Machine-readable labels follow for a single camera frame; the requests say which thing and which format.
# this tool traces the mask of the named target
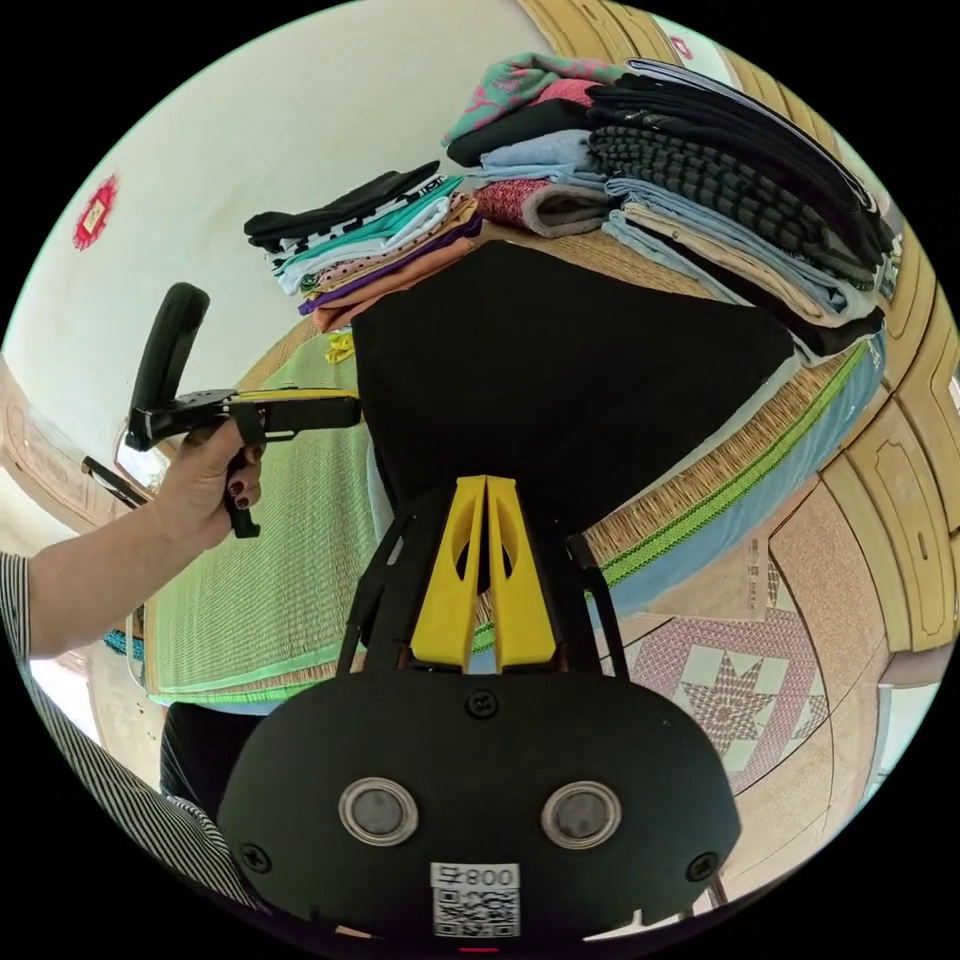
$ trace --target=hand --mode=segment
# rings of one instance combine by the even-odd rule
[[[230,533],[230,515],[224,506],[227,469],[244,449],[240,430],[233,420],[216,431],[190,434],[177,451],[152,504],[165,536],[195,543],[209,550]],[[246,465],[231,474],[228,496],[241,509],[260,499],[260,458],[262,447],[244,450]]]

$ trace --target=wooden cabinet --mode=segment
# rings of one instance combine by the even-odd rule
[[[823,471],[822,479],[860,544],[880,600],[891,653],[912,650],[910,614],[903,576],[876,506],[853,464],[844,454],[840,454]]]
[[[947,519],[926,454],[899,405],[886,404],[846,456],[896,557],[907,599],[910,648],[949,643],[956,586]]]
[[[953,555],[953,579],[955,581],[954,589],[956,590],[953,604],[953,635],[956,637],[960,634],[960,530],[953,535],[953,539],[950,541],[950,553]]]
[[[913,363],[933,310],[937,278],[910,224],[903,228],[897,289],[887,311],[887,366],[884,380],[896,390]]]
[[[897,390],[897,401],[933,467],[947,525],[960,529],[960,411],[950,381],[960,367],[960,335],[940,284],[916,358]]]

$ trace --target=screw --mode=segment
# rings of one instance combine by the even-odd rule
[[[489,690],[475,690],[467,697],[467,713],[477,720],[488,720],[498,706],[497,698]]]
[[[691,883],[702,883],[720,866],[720,858],[715,853],[701,853],[687,867],[687,879]]]
[[[254,873],[270,872],[270,858],[254,843],[245,843],[240,848],[240,858]]]

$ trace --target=black device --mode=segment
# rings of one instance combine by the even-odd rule
[[[174,284],[157,311],[137,372],[127,419],[126,444],[145,451],[161,440],[216,426],[233,418],[247,446],[292,440],[302,430],[351,427],[362,419],[359,399],[344,390],[297,389],[239,392],[201,390],[177,396],[210,297],[189,283]],[[228,476],[245,464],[237,454]],[[260,528],[249,510],[224,493],[234,534],[256,537]]]
[[[253,413],[240,421],[251,443],[281,424],[359,422],[353,396],[333,407],[291,402],[304,391],[173,399],[206,306],[195,288],[168,294],[131,445],[237,413]],[[219,826],[271,909],[505,954],[637,911],[645,924],[685,914],[717,880],[740,833],[723,764],[680,707],[630,682],[606,581],[570,529],[502,476],[451,477],[397,506],[357,585],[336,676],[257,726],[225,792]],[[496,672],[476,675],[487,583]]]

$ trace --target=yellow plastic part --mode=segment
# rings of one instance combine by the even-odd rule
[[[230,397],[230,403],[269,403],[272,400],[322,400],[326,397],[354,397],[350,390],[336,390],[328,387],[294,387],[288,390],[251,390]]]
[[[507,667],[549,663],[556,652],[556,640],[527,539],[516,483],[487,477],[487,509],[497,673]],[[510,561],[509,575],[504,553]]]
[[[486,477],[461,477],[440,541],[433,575],[413,632],[411,650],[422,663],[467,671],[477,619],[477,583]],[[466,549],[463,576],[457,572]]]

